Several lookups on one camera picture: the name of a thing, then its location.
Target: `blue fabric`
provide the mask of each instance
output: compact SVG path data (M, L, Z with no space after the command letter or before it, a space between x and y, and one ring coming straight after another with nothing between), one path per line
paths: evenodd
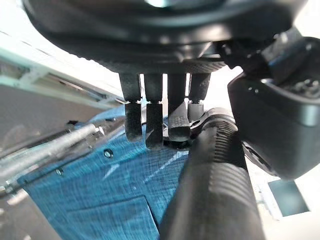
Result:
M124 115L112 109L95 120ZM142 126L143 135L146 127ZM111 149L113 158L104 150ZM91 154L67 159L22 177L25 187L63 240L155 240L158 226L178 185L187 151L150 151L145 139L131 143L124 132Z

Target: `textured black grip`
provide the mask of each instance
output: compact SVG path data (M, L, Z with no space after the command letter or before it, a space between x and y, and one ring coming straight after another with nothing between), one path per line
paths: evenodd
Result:
M264 240L242 144L217 118L193 143L160 226L161 240Z

